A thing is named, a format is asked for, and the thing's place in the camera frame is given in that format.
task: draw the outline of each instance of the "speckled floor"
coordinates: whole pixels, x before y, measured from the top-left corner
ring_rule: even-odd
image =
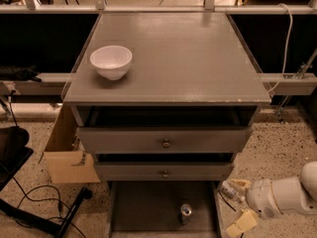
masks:
[[[285,124],[280,124],[273,109],[264,109],[256,118],[254,133],[243,153],[235,160],[236,167],[231,178],[249,179],[283,179],[299,176],[301,167],[317,161],[317,144],[315,142],[317,127],[300,107],[287,108],[283,114]],[[35,186],[51,184],[46,160],[41,159],[42,152],[53,127],[53,119],[31,119],[19,125],[31,135],[29,147],[35,153],[16,174],[17,180],[28,191]],[[103,183],[55,184],[60,190],[61,199],[71,204],[83,186],[93,192],[93,198],[84,200],[75,215],[73,223],[86,237],[104,237],[106,218],[109,207],[109,190]],[[14,181],[10,181],[0,192],[1,198],[18,205],[23,197]],[[51,188],[41,188],[30,194],[32,198],[56,197]],[[247,208],[243,204],[230,201],[237,209]],[[220,198],[224,226],[228,226],[238,213],[232,211]],[[44,218],[58,216],[55,202],[30,202],[24,200],[23,209],[39,214]],[[19,226],[13,219],[0,214],[0,237],[51,237],[35,229]],[[301,237],[315,238],[317,219],[301,215],[284,215],[280,219],[261,220],[259,225],[245,234],[245,238],[279,238]],[[65,237],[82,237],[73,227],[69,227]]]

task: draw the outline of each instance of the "bowl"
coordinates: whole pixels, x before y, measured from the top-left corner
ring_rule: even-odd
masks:
[[[125,75],[131,61],[131,51],[121,46],[106,46],[94,51],[90,56],[90,62],[96,71],[110,80],[117,80]]]

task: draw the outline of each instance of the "drawer knob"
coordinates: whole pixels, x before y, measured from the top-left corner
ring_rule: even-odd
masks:
[[[169,147],[170,147],[169,139],[164,139],[164,140],[162,141],[162,146],[163,146],[164,148],[169,148]]]
[[[161,177],[164,179],[168,179],[168,172],[167,171],[162,171],[161,172]]]

